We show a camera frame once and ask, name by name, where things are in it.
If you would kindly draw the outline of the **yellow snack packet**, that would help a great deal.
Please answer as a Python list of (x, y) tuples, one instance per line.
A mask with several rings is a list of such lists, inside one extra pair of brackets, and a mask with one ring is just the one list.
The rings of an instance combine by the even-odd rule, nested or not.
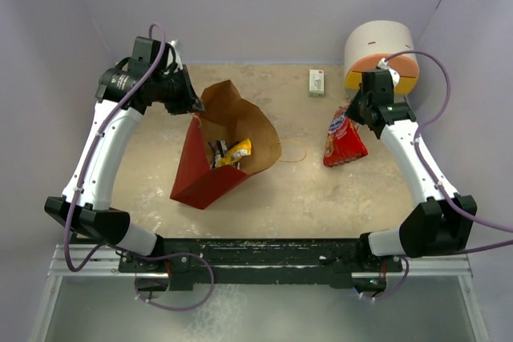
[(231, 147), (220, 160), (216, 161), (216, 167), (233, 165), (242, 158), (252, 154), (252, 142), (250, 139), (244, 139), (238, 144)]

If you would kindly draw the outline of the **red paper bag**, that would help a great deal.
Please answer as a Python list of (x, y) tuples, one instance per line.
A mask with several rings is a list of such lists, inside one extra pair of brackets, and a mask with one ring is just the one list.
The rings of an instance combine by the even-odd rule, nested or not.
[(205, 209), (281, 157), (278, 133), (230, 80), (207, 87), (205, 111), (195, 114), (184, 140), (170, 198)]

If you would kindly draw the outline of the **brown chocolate snack packet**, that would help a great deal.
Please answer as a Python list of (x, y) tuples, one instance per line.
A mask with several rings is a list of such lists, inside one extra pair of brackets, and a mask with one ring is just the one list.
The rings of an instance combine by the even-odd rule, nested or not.
[(217, 163), (225, 156), (228, 148), (224, 140), (210, 141), (208, 144), (213, 155), (212, 168), (216, 168)]

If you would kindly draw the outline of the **large red snack bag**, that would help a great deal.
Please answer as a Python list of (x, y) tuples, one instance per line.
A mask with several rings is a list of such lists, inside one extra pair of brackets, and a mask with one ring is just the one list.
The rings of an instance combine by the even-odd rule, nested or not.
[(351, 163), (368, 155), (368, 150), (346, 111), (347, 107), (340, 107), (329, 125), (323, 155), (323, 164), (326, 167)]

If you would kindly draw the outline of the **round pastel drawer cabinet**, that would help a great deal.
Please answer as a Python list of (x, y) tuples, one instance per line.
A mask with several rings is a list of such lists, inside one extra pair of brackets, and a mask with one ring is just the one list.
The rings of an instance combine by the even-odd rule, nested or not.
[(400, 75), (395, 93), (408, 95), (419, 77), (416, 55), (410, 53), (413, 49), (414, 41), (410, 29), (400, 22), (376, 20), (360, 25), (345, 42), (345, 89), (357, 90), (363, 72), (374, 69), (383, 58), (407, 51), (407, 54), (391, 59), (389, 65)]

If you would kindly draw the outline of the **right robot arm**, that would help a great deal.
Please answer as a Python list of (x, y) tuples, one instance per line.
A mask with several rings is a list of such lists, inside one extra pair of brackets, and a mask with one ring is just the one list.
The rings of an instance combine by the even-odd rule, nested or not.
[(368, 127), (393, 155), (414, 208), (402, 224), (391, 230), (361, 235), (357, 264), (374, 271), (385, 256), (450, 255), (467, 245), (477, 203), (470, 195), (460, 195), (445, 178), (426, 147), (414, 112), (406, 102), (394, 99), (398, 73), (394, 70), (370, 70), (362, 81), (346, 115)]

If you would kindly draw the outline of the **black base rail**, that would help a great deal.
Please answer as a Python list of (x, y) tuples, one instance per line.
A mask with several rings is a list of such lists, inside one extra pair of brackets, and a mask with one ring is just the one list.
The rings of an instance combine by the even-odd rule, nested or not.
[(401, 272), (392, 256), (366, 253), (359, 239), (194, 239), (166, 238), (146, 261), (122, 254), (123, 273), (161, 273), (169, 289), (195, 284), (292, 284), (386, 289), (386, 274)]

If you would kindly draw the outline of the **small white box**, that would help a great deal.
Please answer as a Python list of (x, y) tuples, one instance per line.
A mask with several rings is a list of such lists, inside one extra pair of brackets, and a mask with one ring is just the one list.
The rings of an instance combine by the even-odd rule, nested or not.
[(325, 94), (325, 72), (323, 70), (309, 71), (309, 97), (323, 97)]

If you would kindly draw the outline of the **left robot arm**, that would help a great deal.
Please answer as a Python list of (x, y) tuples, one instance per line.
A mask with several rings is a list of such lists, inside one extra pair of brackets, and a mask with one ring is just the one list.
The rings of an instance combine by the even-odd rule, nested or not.
[(162, 268), (164, 250), (156, 234), (134, 224), (125, 211), (111, 207), (115, 178), (129, 139), (153, 103), (169, 114), (204, 111), (175, 42), (135, 40), (131, 56), (99, 78), (94, 117), (75, 172), (61, 195), (49, 197), (44, 210), (66, 229), (97, 243), (137, 254), (148, 272)]

